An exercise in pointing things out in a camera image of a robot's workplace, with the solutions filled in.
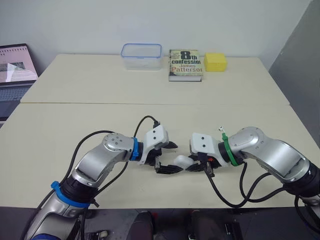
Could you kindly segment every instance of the laptop keyboard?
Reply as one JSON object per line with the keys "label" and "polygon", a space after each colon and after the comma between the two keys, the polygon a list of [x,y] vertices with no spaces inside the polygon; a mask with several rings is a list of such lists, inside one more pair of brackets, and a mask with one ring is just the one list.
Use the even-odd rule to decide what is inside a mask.
{"label": "laptop keyboard", "polygon": [[20,101],[29,90],[29,87],[4,87],[0,88],[0,102]]}

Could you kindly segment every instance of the white table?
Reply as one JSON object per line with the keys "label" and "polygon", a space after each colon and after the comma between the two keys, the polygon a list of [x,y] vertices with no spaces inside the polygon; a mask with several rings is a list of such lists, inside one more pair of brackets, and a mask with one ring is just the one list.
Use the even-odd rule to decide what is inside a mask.
{"label": "white table", "polygon": [[[189,154],[192,132],[220,138],[222,124],[228,135],[246,126],[261,128],[266,135],[290,143],[318,167],[320,150],[290,106],[186,106],[134,104],[20,104],[0,128],[0,206],[36,207],[50,191],[54,180],[60,181],[69,165],[77,143],[97,130],[113,130],[132,136],[144,115],[153,115],[166,127],[177,150],[165,150],[163,164],[172,163],[179,155]],[[152,121],[141,126],[138,138],[151,129]],[[95,147],[103,134],[89,139],[80,149],[77,161]],[[114,177],[118,163],[106,181]],[[240,167],[219,168],[215,182],[232,203],[242,198],[239,191]],[[248,160],[244,188],[265,171]],[[253,198],[279,188],[280,182],[269,176],[259,183]],[[203,172],[156,174],[153,167],[130,162],[126,172],[109,189],[97,197],[100,208],[226,208],[218,199]],[[261,203],[245,207],[289,207],[294,197],[282,192]]]}
{"label": "white table", "polygon": [[169,82],[159,71],[128,71],[118,55],[58,55],[22,103],[288,105],[257,57],[228,57],[225,72],[202,82]]}

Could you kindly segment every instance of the sponge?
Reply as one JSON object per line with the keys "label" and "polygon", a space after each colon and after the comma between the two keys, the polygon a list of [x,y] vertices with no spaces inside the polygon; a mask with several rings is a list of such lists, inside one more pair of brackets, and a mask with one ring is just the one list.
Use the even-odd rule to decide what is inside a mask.
{"label": "sponge", "polygon": [[207,72],[224,72],[227,67],[227,59],[223,53],[206,52],[204,66]]}

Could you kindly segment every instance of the green cable tie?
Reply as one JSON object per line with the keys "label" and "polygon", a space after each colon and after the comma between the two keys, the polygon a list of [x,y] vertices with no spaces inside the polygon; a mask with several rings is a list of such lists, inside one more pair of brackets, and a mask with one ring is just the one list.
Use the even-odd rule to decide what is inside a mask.
{"label": "green cable tie", "polygon": [[233,166],[239,166],[239,164],[237,163],[237,161],[235,160],[234,158],[234,155],[232,154],[232,151],[231,151],[231,148],[229,146],[229,142],[228,142],[228,137],[226,135],[226,133],[222,133],[222,140],[224,141],[224,147],[225,147],[225,150],[226,150],[226,153],[228,154],[230,160],[231,160],[231,164]]}

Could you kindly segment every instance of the clear plastic container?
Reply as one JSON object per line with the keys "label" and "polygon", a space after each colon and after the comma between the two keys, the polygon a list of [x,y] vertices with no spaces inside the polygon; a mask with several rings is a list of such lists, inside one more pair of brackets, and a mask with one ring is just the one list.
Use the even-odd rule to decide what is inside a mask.
{"label": "clear plastic container", "polygon": [[121,51],[128,70],[160,70],[162,68],[162,47],[153,43],[127,43]]}

